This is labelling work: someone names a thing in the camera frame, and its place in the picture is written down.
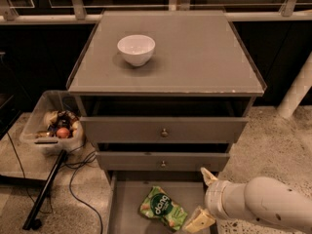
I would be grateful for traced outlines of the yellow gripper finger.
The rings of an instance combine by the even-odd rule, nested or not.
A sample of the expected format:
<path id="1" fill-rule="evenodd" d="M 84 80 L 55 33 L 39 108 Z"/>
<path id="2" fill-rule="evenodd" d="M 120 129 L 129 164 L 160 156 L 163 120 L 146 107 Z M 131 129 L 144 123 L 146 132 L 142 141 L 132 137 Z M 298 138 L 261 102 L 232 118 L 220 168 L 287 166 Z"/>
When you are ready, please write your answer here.
<path id="1" fill-rule="evenodd" d="M 182 230 L 195 234 L 215 224 L 215 218 L 207 209 L 197 207 L 191 217 L 184 223 Z"/>
<path id="2" fill-rule="evenodd" d="M 206 184 L 207 186 L 210 186 L 210 185 L 212 185 L 214 182 L 217 181 L 217 177 L 214 176 L 214 175 L 213 175 L 209 170 L 207 170 L 206 168 L 202 167 L 202 168 L 200 169 L 200 171 L 201 171 L 201 174 L 202 174 L 202 176 L 203 176 L 203 180 L 204 180 L 204 182 L 205 182 L 205 184 Z"/>

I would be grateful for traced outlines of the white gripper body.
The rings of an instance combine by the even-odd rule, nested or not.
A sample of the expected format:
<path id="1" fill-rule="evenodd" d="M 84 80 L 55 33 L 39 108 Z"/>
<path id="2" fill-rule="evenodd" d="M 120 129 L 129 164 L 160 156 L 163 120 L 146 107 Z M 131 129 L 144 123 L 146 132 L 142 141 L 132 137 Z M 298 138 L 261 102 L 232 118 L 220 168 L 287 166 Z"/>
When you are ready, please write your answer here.
<path id="1" fill-rule="evenodd" d="M 218 180 L 208 186 L 205 195 L 205 206 L 216 219 L 249 218 L 249 210 L 245 202 L 245 183 L 233 183 Z"/>

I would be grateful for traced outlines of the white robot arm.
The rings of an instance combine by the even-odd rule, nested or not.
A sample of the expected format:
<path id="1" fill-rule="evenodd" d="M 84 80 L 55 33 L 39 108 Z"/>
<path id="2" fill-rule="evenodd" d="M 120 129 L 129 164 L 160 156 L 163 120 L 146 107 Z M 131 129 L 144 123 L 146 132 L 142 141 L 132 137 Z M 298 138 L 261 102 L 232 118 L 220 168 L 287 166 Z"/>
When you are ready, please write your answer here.
<path id="1" fill-rule="evenodd" d="M 197 207 L 183 225 L 188 233 L 209 228 L 218 219 L 240 219 L 252 224 L 312 234 L 312 200 L 283 182 L 258 176 L 247 183 L 219 180 L 202 167 L 205 207 Z"/>

